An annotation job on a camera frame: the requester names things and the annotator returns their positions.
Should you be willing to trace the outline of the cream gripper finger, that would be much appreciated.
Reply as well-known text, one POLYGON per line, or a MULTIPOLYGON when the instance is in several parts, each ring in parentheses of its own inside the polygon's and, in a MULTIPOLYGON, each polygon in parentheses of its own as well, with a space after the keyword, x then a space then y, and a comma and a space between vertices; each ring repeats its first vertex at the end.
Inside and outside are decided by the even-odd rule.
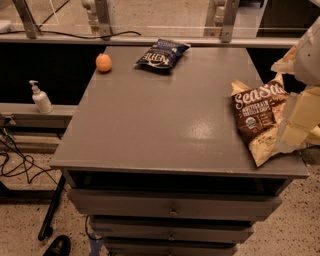
POLYGON ((320 88, 290 93, 278 132, 281 146, 320 145, 320 88))

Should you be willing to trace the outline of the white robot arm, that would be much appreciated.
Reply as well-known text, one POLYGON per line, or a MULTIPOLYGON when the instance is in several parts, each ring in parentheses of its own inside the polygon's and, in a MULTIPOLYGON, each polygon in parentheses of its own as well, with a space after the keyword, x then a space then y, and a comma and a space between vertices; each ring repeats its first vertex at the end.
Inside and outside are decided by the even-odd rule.
POLYGON ((320 124, 320 17, 312 24, 271 70, 291 74, 306 88, 290 108, 280 141, 298 146, 303 142, 319 144, 320 124))

